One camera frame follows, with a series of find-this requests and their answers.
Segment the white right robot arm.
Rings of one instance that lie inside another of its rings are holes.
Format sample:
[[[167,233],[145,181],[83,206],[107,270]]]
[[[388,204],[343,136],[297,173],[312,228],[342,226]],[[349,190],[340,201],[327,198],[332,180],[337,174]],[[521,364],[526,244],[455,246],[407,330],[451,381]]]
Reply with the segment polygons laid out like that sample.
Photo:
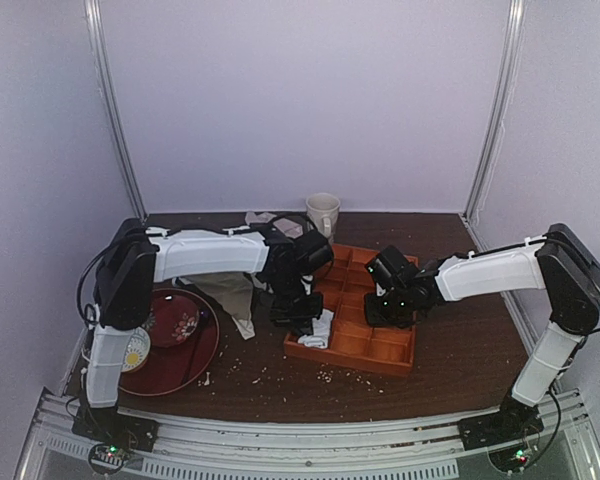
[[[390,245],[365,269],[375,285],[364,297],[365,320],[372,327],[409,328],[416,313],[470,297],[545,291],[548,325],[509,393],[527,407],[544,397],[600,319],[600,264],[562,223],[517,244],[452,254],[422,266]]]

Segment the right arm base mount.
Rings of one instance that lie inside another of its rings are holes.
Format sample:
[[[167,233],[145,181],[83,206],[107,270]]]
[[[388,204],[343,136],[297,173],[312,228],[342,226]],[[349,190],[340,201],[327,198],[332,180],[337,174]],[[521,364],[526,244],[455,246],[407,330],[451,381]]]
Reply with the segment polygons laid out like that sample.
[[[522,440],[544,430],[538,407],[511,397],[506,397],[497,411],[461,419],[457,427],[465,451]]]

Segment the white black boxer briefs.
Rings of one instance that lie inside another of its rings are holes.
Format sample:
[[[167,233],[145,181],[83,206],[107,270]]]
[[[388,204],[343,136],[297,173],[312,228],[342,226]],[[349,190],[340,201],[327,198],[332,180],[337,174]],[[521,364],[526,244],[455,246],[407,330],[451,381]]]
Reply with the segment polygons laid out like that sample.
[[[312,320],[312,333],[298,338],[297,343],[308,348],[327,349],[331,336],[331,326],[334,312],[324,309],[319,318]]]

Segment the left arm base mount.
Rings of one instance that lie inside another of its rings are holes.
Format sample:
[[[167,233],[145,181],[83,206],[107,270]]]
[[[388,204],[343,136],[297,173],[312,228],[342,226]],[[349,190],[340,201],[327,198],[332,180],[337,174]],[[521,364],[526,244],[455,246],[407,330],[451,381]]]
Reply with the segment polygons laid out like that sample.
[[[116,406],[91,407],[81,399],[73,421],[73,434],[126,451],[152,452],[158,437],[156,421],[124,415]]]

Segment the orange compartment tray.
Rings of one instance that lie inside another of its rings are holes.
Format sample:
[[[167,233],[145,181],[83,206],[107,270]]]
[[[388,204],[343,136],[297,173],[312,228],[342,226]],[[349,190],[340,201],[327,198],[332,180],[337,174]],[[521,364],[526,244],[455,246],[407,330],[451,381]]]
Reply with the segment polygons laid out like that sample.
[[[334,314],[326,349],[306,347],[288,334],[284,353],[333,366],[406,377],[415,357],[416,328],[371,327],[366,322],[364,297],[375,291],[365,264],[374,250],[335,244],[334,265],[318,273],[315,290],[323,294],[323,307]]]

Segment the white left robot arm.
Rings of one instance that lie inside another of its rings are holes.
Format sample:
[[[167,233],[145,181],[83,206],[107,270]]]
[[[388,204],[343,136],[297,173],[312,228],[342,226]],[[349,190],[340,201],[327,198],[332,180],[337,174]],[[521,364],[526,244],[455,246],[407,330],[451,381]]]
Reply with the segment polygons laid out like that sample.
[[[271,222],[211,230],[125,220],[84,270],[95,278],[92,302],[76,302],[92,332],[83,387],[87,405],[116,406],[124,353],[133,331],[149,318],[155,285],[193,275],[253,275],[267,288],[265,310],[272,322],[302,336],[312,333],[323,310],[323,296],[309,279],[332,259],[328,240],[316,228],[290,238]]]

